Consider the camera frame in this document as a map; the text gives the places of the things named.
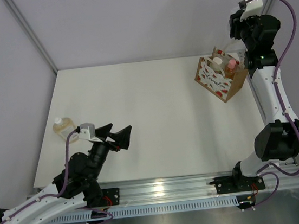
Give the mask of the olive bottle beige cap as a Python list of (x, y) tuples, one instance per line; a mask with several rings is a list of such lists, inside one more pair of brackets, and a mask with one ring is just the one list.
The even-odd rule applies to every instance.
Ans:
[(214, 57), (213, 59), (208, 58), (207, 61), (208, 66), (214, 71), (214, 73), (225, 76), (225, 63), (220, 57)]

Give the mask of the orange bottle pink cap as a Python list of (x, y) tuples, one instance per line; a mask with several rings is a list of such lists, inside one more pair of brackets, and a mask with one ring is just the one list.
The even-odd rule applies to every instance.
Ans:
[(229, 62), (227, 63), (227, 65), (225, 65), (224, 69), (225, 69), (224, 70), (225, 77), (228, 78), (228, 79), (233, 80), (235, 74), (239, 70), (238, 61), (236, 59), (229, 60)]

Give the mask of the amber soap bottle white cap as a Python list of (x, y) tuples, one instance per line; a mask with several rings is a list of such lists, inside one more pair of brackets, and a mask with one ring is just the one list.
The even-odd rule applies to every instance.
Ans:
[(53, 131), (64, 141), (67, 140), (70, 133), (72, 131), (75, 131), (75, 129), (77, 129), (77, 126), (73, 123), (72, 119), (68, 117), (65, 118), (56, 117), (54, 119)]

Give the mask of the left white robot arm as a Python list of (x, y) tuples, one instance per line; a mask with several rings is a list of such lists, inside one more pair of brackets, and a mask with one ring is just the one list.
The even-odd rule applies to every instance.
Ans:
[[(113, 125), (98, 129), (94, 124), (81, 124), (66, 137), (63, 171), (39, 193), (13, 209), (0, 208), (0, 224), (47, 224), (62, 214), (76, 209), (97, 212), (100, 219), (86, 224), (103, 224), (113, 215), (108, 209), (119, 204), (119, 190), (103, 190), (98, 177), (110, 152), (129, 149), (132, 126), (112, 133)], [(88, 153), (69, 155), (71, 137), (92, 143)]]

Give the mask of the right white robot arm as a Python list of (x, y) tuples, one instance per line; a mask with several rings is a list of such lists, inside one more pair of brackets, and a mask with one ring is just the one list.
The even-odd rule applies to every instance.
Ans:
[(288, 101), (280, 60), (272, 48), (281, 22), (271, 15), (243, 9), (232, 14), (229, 21), (230, 37), (246, 46), (244, 64), (265, 116), (254, 152), (232, 170), (233, 187), (243, 191), (269, 167), (284, 175), (299, 175), (299, 118)]

